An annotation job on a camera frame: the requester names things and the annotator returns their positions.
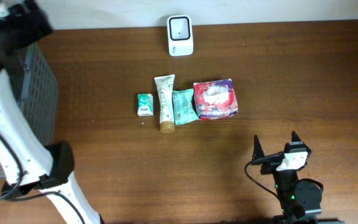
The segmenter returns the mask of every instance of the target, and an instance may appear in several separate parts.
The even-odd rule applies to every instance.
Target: wooden table
[[[86,198],[106,223],[213,223],[279,215],[244,175],[258,134],[266,154],[291,131],[312,149],[300,178],[324,184],[321,218],[358,223],[358,21],[196,26],[189,57],[166,28],[56,31],[40,42],[60,89],[56,137],[69,140]],[[239,113],[159,131],[153,77],[174,89],[232,78]],[[138,117],[137,94],[156,115]],[[272,176],[250,174],[273,189]],[[64,223],[46,199],[0,202],[0,223]]]

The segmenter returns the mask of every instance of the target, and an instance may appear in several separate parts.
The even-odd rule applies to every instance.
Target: snack package
[[[228,118],[239,111],[231,79],[194,83],[194,98],[200,119]]]
[[[138,116],[153,116],[153,95],[150,93],[138,94],[137,99],[139,106],[137,107]]]
[[[191,103],[193,93],[193,89],[173,92],[172,100],[175,125],[186,124],[198,119],[193,109],[193,104]]]

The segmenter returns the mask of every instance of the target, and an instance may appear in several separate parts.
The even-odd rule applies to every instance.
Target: tube of cream
[[[160,131],[168,134],[175,131],[175,120],[173,118],[172,91],[175,75],[155,77],[158,97],[160,98]]]

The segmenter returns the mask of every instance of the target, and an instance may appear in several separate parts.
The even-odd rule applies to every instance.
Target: black cable
[[[9,151],[9,153],[11,154],[11,156],[13,157],[13,159],[15,160],[15,162],[19,168],[19,178],[17,180],[17,183],[13,186],[13,188],[10,191],[8,191],[8,193],[6,193],[4,195],[0,195],[0,200],[3,200],[3,199],[7,199],[7,198],[11,197],[14,193],[16,193],[19,190],[19,187],[20,187],[21,182],[23,181],[23,176],[24,176],[25,172],[23,171],[23,167],[22,167],[22,164],[20,163],[19,158],[16,156],[13,149],[10,147],[10,145],[7,143],[7,141],[3,138],[3,136],[1,134],[0,134],[0,141],[4,144],[6,149]]]
[[[287,205],[281,201],[280,197],[279,197],[276,193],[272,192],[271,190],[269,190],[268,188],[266,188],[265,186],[263,186],[262,184],[260,184],[259,182],[257,182],[254,178],[252,178],[252,177],[248,174],[247,168],[251,165],[251,163],[252,163],[252,161],[248,162],[248,163],[246,164],[246,166],[244,167],[244,172],[246,173],[246,176],[247,176],[253,183],[255,183],[256,185],[258,185],[258,186],[261,187],[262,189],[264,189],[264,190],[266,190],[267,192],[269,192],[269,193],[271,193],[272,195],[274,195],[274,197],[277,198],[277,200],[280,202],[280,204],[284,206],[285,210],[288,210],[288,209],[287,209]],[[292,224],[293,222],[291,221],[291,218],[290,218],[289,214],[288,214],[287,212],[285,212],[284,214],[285,214],[285,216],[287,217],[287,220]]]
[[[78,217],[80,218],[82,224],[85,224],[84,218],[82,217],[80,211],[78,211],[78,209],[72,204],[72,202],[70,200],[68,200],[64,195],[62,195],[60,192],[45,192],[42,194],[38,194],[38,195],[33,195],[30,197],[25,197],[25,198],[10,198],[8,199],[8,201],[11,202],[25,202],[28,200],[32,200],[35,198],[40,198],[40,197],[44,197],[44,196],[48,196],[48,195],[56,195],[58,197],[60,197],[61,199],[63,199],[64,201],[66,201],[74,210],[74,212],[78,215]]]

